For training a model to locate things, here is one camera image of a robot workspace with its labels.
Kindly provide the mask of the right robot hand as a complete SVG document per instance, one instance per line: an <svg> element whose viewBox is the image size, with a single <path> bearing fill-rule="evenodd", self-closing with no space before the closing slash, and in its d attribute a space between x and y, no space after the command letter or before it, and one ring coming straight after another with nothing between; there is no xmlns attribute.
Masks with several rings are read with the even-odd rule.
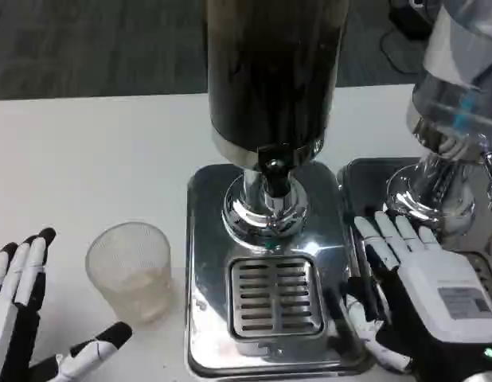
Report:
<svg viewBox="0 0 492 382"><path fill-rule="evenodd" d="M353 223L370 276L349 278L343 297L375 361L421 381L492 380L492 298L468 258L405 216Z"/></svg>

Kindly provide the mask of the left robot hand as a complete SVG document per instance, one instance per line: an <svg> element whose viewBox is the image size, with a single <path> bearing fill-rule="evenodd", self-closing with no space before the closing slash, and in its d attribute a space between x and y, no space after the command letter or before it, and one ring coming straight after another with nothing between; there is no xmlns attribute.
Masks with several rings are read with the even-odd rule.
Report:
<svg viewBox="0 0 492 382"><path fill-rule="evenodd" d="M0 381L82 381L116 354L132 328L116 322L96 336L31 363L45 291L45 265L54 228L0 250Z"/></svg>

